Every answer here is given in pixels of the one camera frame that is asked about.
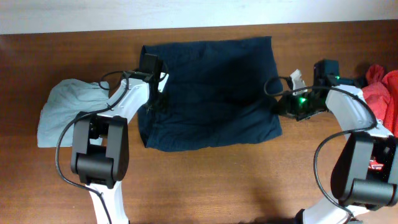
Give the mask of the navy blue shorts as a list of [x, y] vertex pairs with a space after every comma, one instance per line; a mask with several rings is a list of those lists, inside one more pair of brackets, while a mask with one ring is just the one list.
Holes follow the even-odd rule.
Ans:
[[140, 108], [145, 147], [164, 152], [258, 144], [282, 134], [272, 112], [280, 92], [269, 36], [145, 45], [169, 71], [163, 111]]

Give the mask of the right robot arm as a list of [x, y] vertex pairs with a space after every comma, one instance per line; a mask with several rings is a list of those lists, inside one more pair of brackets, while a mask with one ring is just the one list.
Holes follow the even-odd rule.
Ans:
[[[313, 67], [313, 85], [306, 86], [300, 71], [283, 78], [289, 90], [266, 95], [278, 97], [273, 112], [301, 121], [331, 112], [341, 131], [323, 140], [315, 150], [313, 172], [323, 198], [300, 210], [293, 223], [359, 223], [358, 215], [397, 204], [397, 138], [385, 128], [366, 103], [361, 82], [340, 77], [336, 60]], [[346, 144], [331, 173], [327, 192], [318, 175], [318, 155], [333, 138]]]

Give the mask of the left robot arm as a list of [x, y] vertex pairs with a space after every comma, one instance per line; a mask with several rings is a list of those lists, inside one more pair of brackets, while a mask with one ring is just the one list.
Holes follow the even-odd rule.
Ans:
[[156, 55], [123, 71], [118, 89], [98, 112], [81, 112], [73, 124], [71, 170], [90, 193], [98, 223], [129, 223], [122, 180], [129, 165], [128, 124], [140, 108], [162, 111], [169, 74]]

